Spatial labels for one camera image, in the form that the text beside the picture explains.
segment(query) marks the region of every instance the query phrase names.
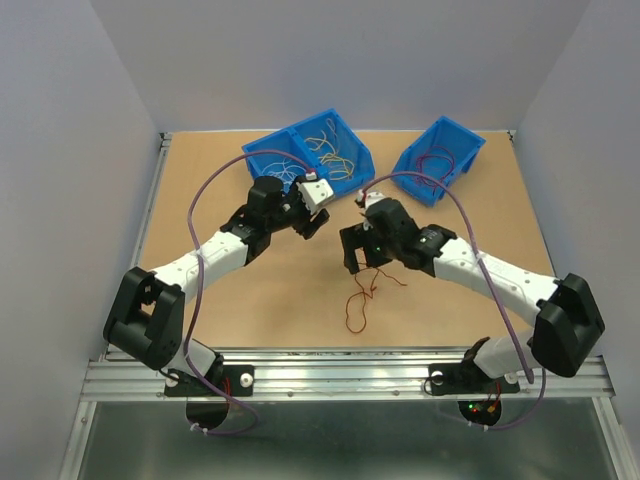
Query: white wall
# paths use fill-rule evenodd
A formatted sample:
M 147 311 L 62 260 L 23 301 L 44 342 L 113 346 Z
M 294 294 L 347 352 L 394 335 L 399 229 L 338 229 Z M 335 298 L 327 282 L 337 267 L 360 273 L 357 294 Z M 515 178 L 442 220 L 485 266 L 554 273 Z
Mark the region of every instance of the white wall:
M 518 129 L 557 270 L 589 279 L 601 350 L 640 455 L 640 2 L 593 0 Z
M 86 0 L 0 2 L 0 469 L 57 478 L 157 134 Z
M 514 128 L 588 0 L 91 0 L 163 131 Z

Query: wooden tabletop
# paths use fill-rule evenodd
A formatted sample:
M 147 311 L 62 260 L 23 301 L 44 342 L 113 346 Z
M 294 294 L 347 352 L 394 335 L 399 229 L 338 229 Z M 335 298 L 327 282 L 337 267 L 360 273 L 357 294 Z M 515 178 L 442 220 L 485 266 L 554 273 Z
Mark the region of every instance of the wooden tabletop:
M 388 173 L 421 132 L 358 132 L 370 149 L 378 175 Z M 141 266 L 164 265 L 193 249 L 186 212 L 204 180 L 242 145 L 265 132 L 174 134 L 160 181 Z M 487 142 L 467 175 L 453 185 L 465 206 L 482 250 L 538 273 L 551 265 L 506 133 L 480 133 Z M 244 163 L 216 179 L 194 215 L 201 240 L 208 239 L 246 201 L 252 179 Z M 467 238 L 460 213 L 445 198 L 429 208 L 391 181 L 379 190 L 402 201 L 419 226 L 436 223 Z M 248 267 L 233 272 L 205 292 L 195 337 L 212 347 L 381 347 L 462 346 L 506 330 L 495 304 L 463 287 L 393 262 L 385 273 L 406 287 L 379 277 L 367 303 L 367 328 L 345 327 L 345 303 L 359 291 L 343 267 L 338 230 L 361 221 L 354 196 L 336 200 L 325 225 L 311 240 L 291 231 L 277 233 L 271 246 Z M 368 285 L 373 271 L 358 278 Z M 360 298 L 351 304 L 351 325 L 361 326 Z M 185 312 L 191 318 L 193 305 Z M 517 330 L 524 322 L 511 315 Z

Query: purple cable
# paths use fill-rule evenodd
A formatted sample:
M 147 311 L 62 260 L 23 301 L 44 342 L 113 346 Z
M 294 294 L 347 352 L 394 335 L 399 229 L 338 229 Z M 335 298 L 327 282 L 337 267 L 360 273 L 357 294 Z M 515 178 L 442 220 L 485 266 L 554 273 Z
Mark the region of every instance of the purple cable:
M 498 293 L 498 291 L 496 289 L 496 286 L 493 283 L 493 280 L 491 279 L 491 274 L 489 273 L 489 270 L 487 270 L 487 267 L 484 264 L 484 261 L 482 260 L 482 257 L 480 256 L 480 249 L 478 248 L 478 243 L 476 242 L 476 236 L 473 233 L 473 228 L 471 227 L 471 222 L 469 220 L 469 217 L 467 216 L 467 212 L 465 212 L 465 210 L 462 207 L 462 204 L 460 203 L 460 200 L 458 199 L 458 197 L 451 190 L 449 190 L 449 188 L 447 188 L 446 185 L 444 185 L 439 180 L 436 180 L 435 178 L 430 177 L 429 175 L 425 175 L 424 173 L 409 172 L 409 171 L 393 172 L 393 173 L 390 173 L 388 175 L 383 175 L 381 177 L 378 177 L 375 180 L 372 180 L 371 182 L 367 183 L 364 187 L 362 187 L 362 193 L 365 195 L 365 198 L 366 198 L 367 190 L 369 190 L 371 187 L 373 187 L 377 183 L 380 183 L 383 180 L 387 180 L 388 178 L 391 178 L 391 177 L 399 177 L 399 176 L 403 176 L 403 175 L 420 177 L 420 178 L 423 178 L 425 180 L 429 180 L 429 181 L 435 183 L 437 186 L 439 186 L 445 192 L 447 192 L 447 195 L 449 195 L 449 197 L 451 197 L 451 200 L 453 200 L 453 202 L 458 207 L 458 210 L 460 211 L 460 215 L 462 215 L 462 220 L 464 220 L 464 224 L 467 227 L 467 232 L 469 233 L 469 242 L 471 243 L 471 249 L 473 250 L 473 254 L 476 257 L 476 260 L 478 262 L 478 266 L 480 267 L 480 270 L 482 271 L 482 275 L 484 276 L 485 280 L 487 281 L 487 286 L 489 287 L 489 291 L 491 292 L 491 296 L 493 297 L 493 300 L 496 302 L 496 305 L 498 306 L 498 310 L 500 311 L 500 316 L 502 317 L 502 320 L 504 320 L 504 324 L 507 327 L 507 331 L 509 332 L 509 336 L 511 337 L 511 341 L 513 342 L 513 346 L 516 349 L 516 352 L 518 354 L 518 359 L 520 359 L 520 364 L 522 365 L 522 369 L 524 370 L 524 374 L 527 377 L 527 381 L 530 384 L 532 384 L 533 383 L 533 372 L 531 371 L 531 369 L 527 365 L 527 360 L 524 358 L 524 352 L 522 351 L 522 346 L 520 345 L 520 342 L 518 341 L 518 337 L 517 337 L 516 332 L 515 332 L 515 330 L 513 328 L 513 325 L 511 324 L 511 320 L 509 320 L 509 315 L 507 314 L 507 310 L 505 309 L 504 304 L 502 303 L 502 299 L 500 298 L 500 294 Z
M 239 407 L 244 408 L 253 416 L 253 422 L 249 426 L 242 427 L 236 430 L 225 431 L 225 432 L 218 432 L 216 430 L 206 430 L 196 424 L 191 425 L 192 428 L 195 428 L 196 430 L 204 433 L 205 435 L 230 436 L 230 435 L 238 435 L 240 433 L 247 432 L 252 428 L 254 428 L 260 422 L 260 415 L 258 414 L 257 410 L 253 408 L 251 405 L 249 405 L 248 403 L 238 400 L 237 398 L 232 397 L 231 395 L 223 392 L 218 387 L 216 387 L 213 383 L 207 380 L 205 376 L 193 364 L 193 362 L 191 361 L 191 358 L 189 357 L 189 343 L 191 342 L 191 338 L 193 337 L 193 332 L 196 328 L 196 323 L 198 321 L 198 314 L 200 313 L 200 306 L 202 305 L 202 294 L 204 292 L 204 259 L 202 258 L 202 255 L 200 253 L 200 249 L 201 249 L 200 240 L 198 240 L 198 235 L 196 234 L 196 230 L 193 226 L 193 210 L 196 208 L 196 204 L 198 203 L 198 200 L 200 200 L 200 197 L 202 196 L 203 192 L 218 175 L 220 175 L 222 172 L 224 172 L 227 168 L 229 168 L 234 163 L 237 163 L 240 160 L 244 160 L 247 157 L 252 157 L 256 155 L 280 155 L 296 163 L 299 163 L 305 168 L 307 172 L 313 172 L 313 169 L 309 167 L 305 162 L 300 160 L 298 157 L 291 155 L 290 153 L 282 152 L 280 150 L 257 150 L 252 153 L 242 154 L 234 158 L 233 160 L 229 160 L 227 163 L 225 163 L 218 170 L 216 170 L 211 174 L 211 176 L 202 184 L 200 189 L 196 192 L 195 196 L 193 197 L 193 201 L 191 202 L 191 206 L 189 207 L 189 211 L 187 212 L 187 226 L 189 227 L 189 233 L 191 234 L 191 240 L 193 241 L 193 246 L 197 254 L 196 257 L 198 259 L 198 288 L 196 292 L 196 304 L 193 309 L 191 323 L 189 324 L 189 329 L 187 330 L 187 335 L 185 336 L 185 339 L 184 339 L 184 345 L 183 345 L 184 357 L 187 364 L 189 365 L 189 368 L 191 368 L 196 378 L 200 380 L 209 390 L 211 390 L 216 395 L 219 395 L 220 397 L 225 398 L 227 401 L 231 403 L 235 403 Z
M 444 180 L 445 178 L 447 178 L 449 175 L 451 175 L 451 173 L 453 172 L 453 170 L 455 169 L 455 165 L 456 165 L 456 161 L 453 157 L 446 157 L 444 155 L 436 155 L 433 153 L 423 153 L 422 155 L 420 155 L 418 157 L 418 159 L 416 160 L 416 168 L 418 169 L 418 171 L 420 173 L 422 172 L 422 169 L 424 168 L 424 160 L 428 159 L 428 158 L 442 158 L 443 160 L 447 160 L 450 165 L 449 171 L 440 177 L 440 180 Z M 431 183 L 429 183 L 427 180 L 424 180 L 425 185 L 432 187 L 434 190 L 438 187 L 437 185 L 433 185 Z
M 490 426 L 486 426 L 487 430 L 494 430 L 494 431 L 501 431 L 501 430 L 509 430 L 510 428 L 514 428 L 514 427 L 518 427 L 520 425 L 522 425 L 523 423 L 525 423 L 527 420 L 529 420 L 533 414 L 536 412 L 536 410 L 538 410 L 538 407 L 540 407 L 540 404 L 542 403 L 542 399 L 544 398 L 544 393 L 547 389 L 547 371 L 543 368 L 542 369 L 542 384 L 540 385 L 540 394 L 538 395 L 538 398 L 536 399 L 536 403 L 533 404 L 533 406 L 531 407 L 531 409 L 525 413 L 524 415 L 522 415 L 520 418 L 518 418 L 517 420 L 514 420 L 513 422 L 509 422 L 509 423 L 505 423 L 504 425 L 494 425 L 492 427 Z M 447 417 L 450 418 L 452 420 L 455 420 L 457 422 L 463 422 L 463 423 L 468 423 L 469 426 L 477 426 L 479 428 L 484 429 L 485 425 L 480 425 L 479 423 L 473 423 L 473 422 L 468 422 L 466 420 L 462 420 L 460 417 L 455 417 L 453 415 L 449 415 L 448 413 L 442 413 L 440 411 L 438 411 L 438 414 L 443 416 L 443 417 Z

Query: purple wire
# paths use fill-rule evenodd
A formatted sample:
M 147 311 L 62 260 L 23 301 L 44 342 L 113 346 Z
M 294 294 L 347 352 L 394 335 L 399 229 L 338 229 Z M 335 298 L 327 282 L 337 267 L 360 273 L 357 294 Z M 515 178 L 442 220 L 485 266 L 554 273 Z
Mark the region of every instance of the purple wire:
M 443 152 L 445 152 L 448 157 L 445 157 L 444 155 L 435 155 L 432 154 L 430 152 L 432 152 L 433 150 L 442 150 Z M 443 147 L 442 145 L 432 145 L 430 146 L 426 152 L 424 152 L 420 157 L 418 158 L 442 158 L 444 160 L 451 160 L 451 171 L 449 171 L 446 175 L 444 175 L 443 177 L 440 177 L 441 181 L 444 181 L 445 178 L 447 178 L 449 175 L 451 175 L 453 173 L 453 171 L 456 168 L 456 157 L 455 155 L 453 155 L 453 153 L 451 153 L 451 150 L 449 150 L 447 147 Z M 422 165 L 420 165 L 420 169 L 418 170 L 420 173 L 424 173 L 422 171 Z M 435 189 L 437 187 L 437 185 L 429 185 L 430 187 L 433 187 L 434 193 L 435 193 Z
M 524 415 L 522 415 L 520 418 L 509 422 L 509 423 L 505 423 L 504 425 L 494 425 L 492 427 L 490 426 L 486 426 L 487 430 L 493 430 L 493 431 L 501 431 L 501 430 L 509 430 L 510 428 L 514 428 L 514 427 L 518 427 L 520 425 L 522 425 L 523 423 L 525 423 L 527 420 L 529 420 L 533 414 L 536 412 L 536 410 L 538 410 L 538 408 L 540 407 L 540 404 L 542 403 L 542 399 L 544 398 L 544 394 L 545 391 L 547 389 L 547 371 L 543 368 L 542 369 L 542 383 L 540 385 L 540 394 L 538 395 L 538 398 L 536 399 L 536 403 L 533 404 L 533 406 L 531 407 L 531 409 L 525 413 Z M 439 415 L 443 416 L 443 417 L 447 417 L 450 418 L 452 420 L 455 420 L 457 422 L 463 422 L 463 423 L 468 423 L 467 420 L 462 420 L 460 417 L 455 417 L 453 415 L 449 415 L 448 413 L 442 413 L 442 412 L 438 412 Z M 485 425 L 481 425 L 479 423 L 469 423 L 470 426 L 477 426 L 479 428 L 484 429 Z
M 444 175 L 444 176 L 440 177 L 440 180 L 444 180 L 445 178 L 447 178 L 449 175 L 451 175 L 451 173 L 452 173 L 452 172 L 455 170 L 455 168 L 456 168 L 456 161 L 455 161 L 455 159 L 454 159 L 453 157 L 446 157 L 446 156 L 444 156 L 444 155 L 436 155 L 436 154 L 434 154 L 434 153 L 423 153 L 423 154 L 422 154 L 422 155 L 420 155 L 420 156 L 418 157 L 418 159 L 416 160 L 416 168 L 418 169 L 418 171 L 419 171 L 420 173 L 424 173 L 424 172 L 422 172 L 422 169 L 424 168 L 424 160 L 426 160 L 427 158 L 442 158 L 443 160 L 447 160 L 447 161 L 449 161 L 449 162 L 453 162 L 453 163 L 450 163 L 450 164 L 449 164 L 449 165 L 451 165 L 451 170 L 449 170 L 449 172 L 448 172 L 446 175 Z M 438 188 L 438 186 L 437 186 L 437 185 L 433 185 L 432 183 L 429 183 L 427 180 L 425 180 L 424 182 L 425 182 L 425 184 L 426 184 L 427 186 L 432 187 L 434 190 L 435 190 L 436 188 Z
M 257 150 L 251 153 L 244 153 L 234 158 L 233 160 L 229 160 L 227 163 L 222 165 L 218 170 L 216 170 L 211 174 L 211 176 L 202 184 L 200 189 L 196 192 L 195 196 L 193 197 L 193 201 L 191 202 L 191 206 L 189 207 L 189 211 L 187 212 L 187 226 L 189 227 L 189 233 L 191 234 L 191 240 L 193 241 L 193 246 L 196 251 L 196 257 L 198 259 L 198 288 L 196 292 L 196 304 L 193 309 L 193 315 L 191 316 L 191 323 L 189 323 L 189 329 L 187 330 L 187 335 L 184 339 L 184 345 L 183 345 L 184 357 L 187 364 L 189 365 L 189 368 L 191 368 L 196 378 L 200 380 L 209 390 L 211 390 L 216 395 L 219 395 L 220 397 L 225 398 L 227 401 L 234 403 L 241 408 L 244 408 L 253 416 L 253 422 L 250 425 L 236 429 L 236 430 L 230 430 L 230 431 L 224 431 L 224 432 L 219 432 L 216 430 L 205 430 L 196 424 L 192 424 L 193 428 L 195 428 L 200 432 L 203 432 L 206 435 L 230 436 L 230 435 L 238 435 L 239 433 L 247 432 L 252 428 L 254 428 L 260 422 L 260 415 L 258 414 L 257 410 L 253 408 L 251 405 L 249 405 L 248 403 L 238 400 L 237 398 L 232 397 L 231 395 L 223 392 L 221 389 L 219 389 L 213 383 L 207 380 L 205 376 L 193 364 L 193 362 L 191 361 L 191 358 L 189 357 L 189 343 L 191 342 L 191 338 L 193 337 L 193 332 L 196 328 L 196 323 L 198 321 L 198 314 L 200 313 L 200 306 L 202 305 L 202 294 L 204 292 L 204 259 L 202 258 L 202 255 L 200 253 L 200 249 L 201 249 L 200 240 L 198 240 L 198 235 L 196 234 L 196 230 L 193 226 L 193 210 L 196 208 L 196 204 L 198 203 L 198 200 L 200 200 L 200 197 L 202 196 L 206 188 L 218 175 L 220 175 L 222 172 L 224 172 L 227 168 L 229 168 L 234 163 L 237 163 L 240 160 L 244 160 L 247 157 L 252 157 L 257 155 L 280 155 L 296 163 L 299 163 L 305 168 L 307 172 L 313 172 L 313 169 L 309 167 L 309 165 L 307 165 L 305 162 L 300 160 L 298 157 L 291 155 L 290 153 L 287 153 L 287 152 L 282 152 L 280 150 Z
M 507 314 L 507 310 L 504 307 L 504 304 L 502 303 L 502 299 L 500 298 L 500 294 L 498 293 L 498 290 L 496 289 L 496 286 L 493 283 L 493 280 L 491 279 L 491 274 L 489 273 L 489 270 L 487 270 L 487 267 L 484 264 L 482 257 L 480 256 L 480 249 L 478 248 L 478 243 L 476 242 L 476 236 L 473 233 L 473 228 L 471 227 L 471 221 L 469 220 L 469 217 L 467 216 L 467 212 L 465 212 L 458 197 L 451 190 L 449 190 L 449 188 L 447 188 L 446 185 L 444 185 L 439 180 L 436 180 L 435 178 L 429 175 L 425 175 L 424 173 L 410 172 L 410 171 L 393 172 L 388 175 L 383 175 L 381 177 L 378 177 L 375 180 L 372 180 L 371 182 L 367 183 L 364 187 L 362 187 L 362 193 L 365 195 L 365 198 L 366 198 L 367 190 L 369 190 L 371 187 L 373 187 L 377 183 L 380 183 L 383 180 L 387 180 L 388 178 L 391 178 L 391 177 L 399 177 L 402 175 L 420 177 L 435 183 L 440 188 L 442 188 L 445 192 L 447 192 L 449 197 L 451 197 L 451 200 L 453 200 L 453 202 L 458 207 L 458 210 L 460 211 L 460 215 L 462 215 L 462 220 L 464 220 L 464 224 L 467 227 L 467 232 L 469 233 L 469 242 L 471 243 L 471 249 L 473 250 L 473 253 L 476 257 L 478 266 L 480 267 L 480 270 L 482 271 L 482 275 L 487 281 L 487 285 L 489 287 L 489 291 L 491 292 L 491 296 L 493 297 L 493 300 L 496 302 L 496 305 L 498 306 L 498 310 L 500 311 L 500 316 L 502 317 L 502 320 L 504 320 L 504 324 L 507 327 L 507 331 L 509 332 L 509 336 L 511 337 L 513 346 L 516 349 L 516 353 L 518 354 L 518 359 L 520 360 L 520 364 L 522 365 L 524 374 L 527 377 L 527 381 L 530 384 L 532 384 L 534 380 L 533 371 L 531 371 L 531 369 L 529 368 L 529 365 L 527 365 L 527 360 L 524 358 L 524 352 L 522 351 L 522 346 L 518 341 L 518 337 L 513 328 L 513 325 L 511 324 L 511 320 L 509 320 L 509 315 Z

